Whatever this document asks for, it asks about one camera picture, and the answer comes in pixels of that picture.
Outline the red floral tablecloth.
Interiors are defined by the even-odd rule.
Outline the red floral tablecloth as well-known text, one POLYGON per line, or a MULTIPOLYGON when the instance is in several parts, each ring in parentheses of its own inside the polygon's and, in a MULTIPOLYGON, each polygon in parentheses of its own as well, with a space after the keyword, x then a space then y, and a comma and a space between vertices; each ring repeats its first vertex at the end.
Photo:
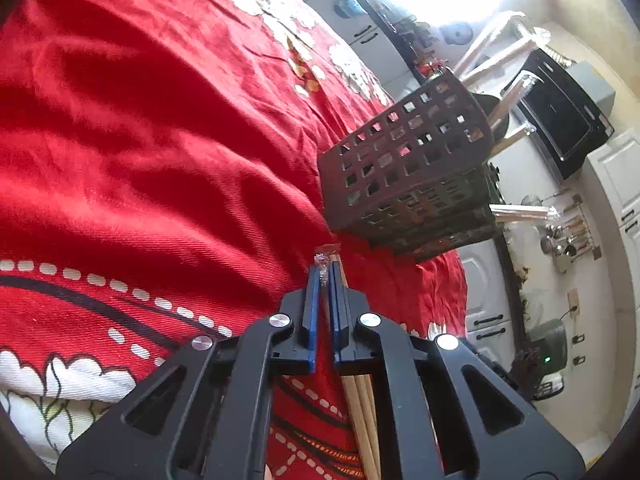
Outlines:
POLYGON ((318 250, 414 336, 464 331, 453 252, 334 234, 319 156, 390 105, 302 0, 1 0, 7 479, 63 451, 196 335, 303 287, 318 250))

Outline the black perforated utensil basket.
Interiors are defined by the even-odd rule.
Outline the black perforated utensil basket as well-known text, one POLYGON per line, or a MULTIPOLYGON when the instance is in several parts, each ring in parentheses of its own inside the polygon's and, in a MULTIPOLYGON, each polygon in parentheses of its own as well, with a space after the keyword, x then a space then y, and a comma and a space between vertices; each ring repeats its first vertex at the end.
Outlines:
POLYGON ((484 110, 444 68, 318 158, 323 217, 418 261, 495 237, 484 110))

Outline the chopstick pair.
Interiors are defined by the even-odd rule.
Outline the chopstick pair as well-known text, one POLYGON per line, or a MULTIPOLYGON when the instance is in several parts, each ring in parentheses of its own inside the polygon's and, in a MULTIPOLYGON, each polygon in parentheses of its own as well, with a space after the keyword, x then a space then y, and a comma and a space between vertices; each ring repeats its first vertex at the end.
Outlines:
MULTIPOLYGON (((341 282, 347 286, 348 281, 340 256, 340 245, 327 244, 316 248, 314 262, 321 268, 322 282, 326 281, 324 276, 331 261, 338 263, 341 282)), ((368 375, 355 375, 342 376, 341 381, 364 475, 369 480, 380 480, 382 478, 381 459, 371 379, 368 375)))

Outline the black range hood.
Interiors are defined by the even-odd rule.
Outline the black range hood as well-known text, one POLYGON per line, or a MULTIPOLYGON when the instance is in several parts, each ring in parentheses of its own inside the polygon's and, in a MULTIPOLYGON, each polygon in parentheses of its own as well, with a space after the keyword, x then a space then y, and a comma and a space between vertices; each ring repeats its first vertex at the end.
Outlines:
POLYGON ((584 88, 544 50, 530 52, 522 73, 538 77, 514 113, 535 127, 534 143, 555 179, 582 168, 587 155, 612 136, 608 118, 584 88))

